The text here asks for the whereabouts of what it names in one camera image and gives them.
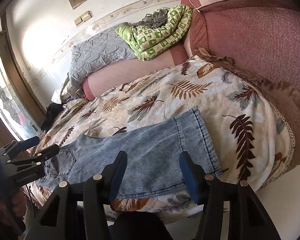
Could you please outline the leaf pattern bed cover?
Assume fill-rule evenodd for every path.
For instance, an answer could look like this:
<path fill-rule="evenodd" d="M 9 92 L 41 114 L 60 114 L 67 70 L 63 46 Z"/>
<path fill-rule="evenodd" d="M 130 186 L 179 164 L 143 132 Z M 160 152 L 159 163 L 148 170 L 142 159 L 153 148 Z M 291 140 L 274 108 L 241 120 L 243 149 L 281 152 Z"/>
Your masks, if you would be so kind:
<path fill-rule="evenodd" d="M 228 62 L 193 57 L 185 64 L 116 86 L 93 101 L 67 103 L 37 147 L 61 147 L 80 135 L 113 137 L 151 126 L 198 108 L 223 171 L 222 181 L 246 180 L 254 190 L 279 178 L 291 166 L 295 133 L 285 113 L 267 91 L 231 70 Z M 30 195 L 43 206 L 52 193 L 30 184 Z M 123 211 L 157 214 L 165 223 L 202 210 L 186 188 L 146 198 L 119 199 L 105 207 L 108 220 Z"/>

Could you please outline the pink red sofa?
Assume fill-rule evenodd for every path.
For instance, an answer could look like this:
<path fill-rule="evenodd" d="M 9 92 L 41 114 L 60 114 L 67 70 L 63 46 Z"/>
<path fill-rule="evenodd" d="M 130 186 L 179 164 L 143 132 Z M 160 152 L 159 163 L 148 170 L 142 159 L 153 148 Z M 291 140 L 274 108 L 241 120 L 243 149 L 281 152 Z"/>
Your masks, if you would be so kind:
<path fill-rule="evenodd" d="M 149 61 L 112 63 L 87 77 L 82 89 L 94 100 L 110 88 L 184 63 L 198 48 L 228 56 L 241 67 L 300 91 L 300 11 L 292 0 L 181 0 L 193 8 L 186 36 Z"/>

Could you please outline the cream pillow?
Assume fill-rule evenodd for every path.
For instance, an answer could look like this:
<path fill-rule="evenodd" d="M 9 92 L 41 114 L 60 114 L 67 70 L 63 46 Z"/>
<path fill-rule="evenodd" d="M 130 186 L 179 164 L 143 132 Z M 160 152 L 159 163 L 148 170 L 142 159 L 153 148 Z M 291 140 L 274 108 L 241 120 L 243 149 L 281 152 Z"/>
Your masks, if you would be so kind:
<path fill-rule="evenodd" d="M 71 96 L 71 83 L 67 76 L 63 83 L 54 91 L 51 102 L 61 104 Z"/>

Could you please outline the black garment on bed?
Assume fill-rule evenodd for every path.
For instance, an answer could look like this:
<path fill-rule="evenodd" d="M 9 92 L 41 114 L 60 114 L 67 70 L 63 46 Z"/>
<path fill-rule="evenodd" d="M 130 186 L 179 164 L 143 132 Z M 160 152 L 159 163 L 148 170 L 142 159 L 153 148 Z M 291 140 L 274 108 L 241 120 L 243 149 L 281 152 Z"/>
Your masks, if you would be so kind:
<path fill-rule="evenodd" d="M 57 104 L 54 102 L 49 104 L 49 106 L 46 108 L 44 121 L 40 126 L 43 132 L 48 131 L 52 127 L 55 118 L 57 118 L 57 116 L 63 111 L 63 109 L 63 104 Z"/>

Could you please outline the beige wall switch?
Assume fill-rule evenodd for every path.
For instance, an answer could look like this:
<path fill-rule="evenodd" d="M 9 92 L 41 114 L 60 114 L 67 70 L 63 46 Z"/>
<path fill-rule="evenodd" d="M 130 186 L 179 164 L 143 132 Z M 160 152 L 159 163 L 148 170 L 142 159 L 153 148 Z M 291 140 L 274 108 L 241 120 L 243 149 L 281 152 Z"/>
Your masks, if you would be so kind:
<path fill-rule="evenodd" d="M 91 19 L 91 13 L 90 11 L 86 11 L 81 16 L 75 19 L 75 25 L 79 26 L 80 24 L 87 22 L 89 19 Z"/>

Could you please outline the wooden stained glass door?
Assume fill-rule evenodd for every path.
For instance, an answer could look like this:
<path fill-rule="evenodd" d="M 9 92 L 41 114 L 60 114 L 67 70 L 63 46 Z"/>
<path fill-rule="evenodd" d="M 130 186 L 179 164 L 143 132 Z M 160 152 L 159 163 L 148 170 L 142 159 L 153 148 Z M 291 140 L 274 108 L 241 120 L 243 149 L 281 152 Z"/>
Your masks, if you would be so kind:
<path fill-rule="evenodd" d="M 17 63 L 3 14 L 0 18 L 0 142 L 34 137 L 43 119 L 43 106 Z"/>

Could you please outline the grey garment on blanket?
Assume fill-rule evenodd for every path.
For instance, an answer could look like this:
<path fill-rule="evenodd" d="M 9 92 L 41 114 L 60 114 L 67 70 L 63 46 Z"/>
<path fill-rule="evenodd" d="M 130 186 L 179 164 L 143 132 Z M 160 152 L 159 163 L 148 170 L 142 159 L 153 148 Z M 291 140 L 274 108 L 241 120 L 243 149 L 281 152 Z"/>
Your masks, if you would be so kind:
<path fill-rule="evenodd" d="M 161 8 L 152 14 L 146 16 L 139 22 L 133 23 L 132 26 L 146 26 L 147 28 L 156 29 L 167 23 L 169 8 Z"/>

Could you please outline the green checkered folded blanket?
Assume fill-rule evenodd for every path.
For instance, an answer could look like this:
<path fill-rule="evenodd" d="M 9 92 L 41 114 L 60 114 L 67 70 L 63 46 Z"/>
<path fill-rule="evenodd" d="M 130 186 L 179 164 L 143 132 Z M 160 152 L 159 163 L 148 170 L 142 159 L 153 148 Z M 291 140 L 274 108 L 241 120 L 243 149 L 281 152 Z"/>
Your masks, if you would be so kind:
<path fill-rule="evenodd" d="M 146 26 L 118 27 L 116 33 L 134 51 L 140 60 L 150 60 L 177 42 L 187 33 L 192 20 L 193 10 L 186 5 L 170 7 L 167 23 L 159 28 L 151 29 Z"/>

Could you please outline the blue denim pants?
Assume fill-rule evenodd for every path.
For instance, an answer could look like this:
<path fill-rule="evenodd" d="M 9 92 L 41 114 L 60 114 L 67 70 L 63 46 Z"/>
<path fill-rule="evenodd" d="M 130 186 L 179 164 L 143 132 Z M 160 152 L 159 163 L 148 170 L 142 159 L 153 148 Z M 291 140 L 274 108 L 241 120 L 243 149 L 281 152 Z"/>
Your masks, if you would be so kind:
<path fill-rule="evenodd" d="M 113 137 L 80 135 L 45 162 L 45 176 L 37 185 L 49 190 L 63 180 L 82 183 L 101 173 L 120 151 L 127 154 L 127 168 L 117 194 L 119 199 L 162 196 L 185 189 L 179 155 L 186 151 L 206 173 L 222 177 L 206 123 L 198 108 L 155 125 Z"/>

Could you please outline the grey quilted pillow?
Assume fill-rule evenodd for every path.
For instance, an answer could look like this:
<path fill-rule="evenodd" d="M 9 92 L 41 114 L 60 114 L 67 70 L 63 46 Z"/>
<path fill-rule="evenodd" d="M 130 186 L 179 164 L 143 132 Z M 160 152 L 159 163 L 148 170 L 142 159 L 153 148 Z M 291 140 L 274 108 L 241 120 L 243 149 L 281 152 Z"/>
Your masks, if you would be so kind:
<path fill-rule="evenodd" d="M 109 64 L 136 58 L 134 51 L 115 31 L 118 27 L 129 26 L 128 22 L 119 23 L 73 46 L 68 72 L 72 87 L 79 87 L 90 74 Z"/>

